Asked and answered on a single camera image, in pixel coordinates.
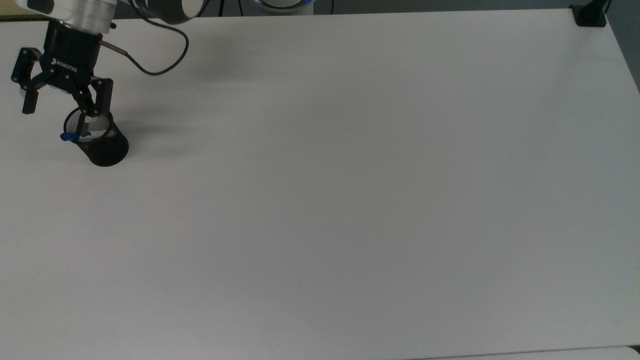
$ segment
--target cable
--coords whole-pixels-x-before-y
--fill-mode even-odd
[[[151,24],[153,26],[157,26],[159,28],[163,28],[163,29],[174,31],[174,32],[182,35],[182,37],[184,37],[184,50],[183,50],[182,54],[180,55],[180,57],[178,58],[178,60],[176,60],[175,63],[173,63],[171,66],[169,66],[168,68],[166,68],[166,69],[164,69],[162,71],[151,72],[151,71],[148,71],[147,69],[143,68],[134,58],[131,57],[131,55],[129,55],[129,53],[127,53],[127,51],[124,51],[123,49],[121,49],[121,48],[119,48],[119,47],[117,47],[117,46],[115,46],[113,44],[109,44],[108,42],[105,42],[105,41],[100,41],[100,45],[102,45],[104,47],[107,47],[108,49],[114,50],[118,54],[126,56],[127,59],[129,59],[129,61],[131,61],[133,63],[133,65],[135,65],[138,69],[140,69],[140,71],[144,72],[147,75],[158,76],[158,75],[166,74],[167,72],[171,71],[174,67],[176,67],[180,63],[180,61],[182,61],[182,59],[184,59],[184,56],[187,55],[187,51],[189,50],[189,37],[187,36],[187,34],[183,33],[179,29],[172,28],[171,26],[162,25],[162,24],[159,24],[157,22],[149,20],[146,16],[142,15],[142,13],[138,10],[138,8],[135,5],[133,5],[133,0],[129,0],[129,5],[131,5],[133,10],[145,22],[148,22],[149,24]]]
[[[204,4],[202,5],[202,8],[200,9],[200,11],[198,12],[198,15],[196,15],[195,17],[201,17],[202,13],[204,13],[204,10],[207,8],[207,5],[209,5],[209,1],[210,0],[206,0],[204,2]]]
[[[204,10],[207,8],[207,5],[209,5],[209,1],[210,0],[206,0],[204,5],[202,5],[202,9],[200,9],[200,12],[198,12],[198,15],[196,15],[195,17],[201,17],[202,13],[204,13]],[[220,8],[218,8],[218,17],[222,17],[222,10],[224,10],[225,8],[225,0],[220,0]]]
[[[225,9],[225,0],[220,0],[220,9],[218,9],[218,17],[222,17],[222,10]]]

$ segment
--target black mesh pen holder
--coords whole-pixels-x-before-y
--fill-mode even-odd
[[[60,138],[76,144],[99,167],[116,165],[129,152],[129,141],[113,122],[111,113],[88,117],[75,109],[67,116]]]

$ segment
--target white table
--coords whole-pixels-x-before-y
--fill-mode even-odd
[[[180,38],[105,37],[150,69]],[[102,51],[131,142],[9,81],[0,358],[390,360],[640,343],[640,95],[569,10],[197,19],[152,78]]]

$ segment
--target blue object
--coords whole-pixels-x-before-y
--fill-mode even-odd
[[[77,136],[75,133],[62,133],[60,134],[60,138],[65,142],[76,142],[80,140],[80,136]]]

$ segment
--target black mount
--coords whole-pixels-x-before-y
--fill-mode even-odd
[[[24,91],[22,112],[32,114],[38,102],[38,90],[51,85],[71,94],[83,114],[96,117],[109,113],[113,80],[93,76],[98,60],[102,35],[91,35],[72,29],[60,22],[49,21],[44,41],[44,54],[32,47],[23,47],[15,62],[11,79]],[[42,73],[31,77],[38,62]],[[95,102],[89,91],[95,90]]]
[[[587,5],[571,5],[573,17],[578,26],[590,28],[604,28],[607,18],[604,15],[604,6],[608,0],[593,0]]]

